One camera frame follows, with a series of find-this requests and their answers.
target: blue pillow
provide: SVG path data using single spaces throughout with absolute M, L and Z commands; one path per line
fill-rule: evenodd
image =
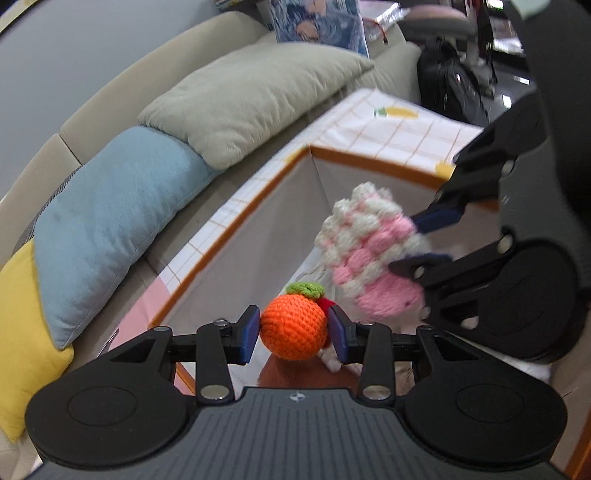
M 278 42 L 309 41 L 369 57 L 358 0 L 271 0 Z
M 121 133 L 76 173 L 35 226 L 41 303 L 57 348 L 81 334 L 156 234 L 220 173 L 147 127 Z

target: metal screw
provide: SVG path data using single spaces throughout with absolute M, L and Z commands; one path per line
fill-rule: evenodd
M 515 162 L 513 160 L 507 160 L 501 169 L 501 175 L 506 177 L 509 173 L 513 171 L 515 167 Z
M 414 279 L 418 280 L 419 278 L 421 278 L 423 275 L 425 274 L 425 267 L 418 267 L 415 271 L 414 271 Z
M 506 254 L 512 246 L 513 237 L 511 235 L 505 235 L 499 240 L 499 243 L 496 246 L 496 251 L 500 254 Z
M 431 315 L 431 307 L 423 307 L 421 309 L 421 320 L 427 320 Z
M 369 385 L 363 389 L 362 394 L 369 400 L 381 401 L 386 400 L 386 398 L 392 395 L 392 391 L 383 385 Z
M 207 385 L 201 389 L 201 396 L 208 400 L 223 400 L 229 394 L 230 391 L 223 385 Z

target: logo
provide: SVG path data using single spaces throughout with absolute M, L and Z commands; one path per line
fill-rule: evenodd
M 296 403 L 304 401 L 305 399 L 306 399 L 306 396 L 300 392 L 295 392 L 290 395 L 290 400 L 293 400 Z

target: wall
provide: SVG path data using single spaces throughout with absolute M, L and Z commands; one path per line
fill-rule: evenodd
M 0 36 L 0 198 L 103 85 L 215 15 L 213 0 L 43 0 Z

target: green crochet leaf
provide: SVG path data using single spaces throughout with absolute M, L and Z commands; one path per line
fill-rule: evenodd
M 310 300 L 318 300 L 324 295 L 324 287 L 319 283 L 297 281 L 287 286 L 285 291 L 290 295 L 303 295 Z

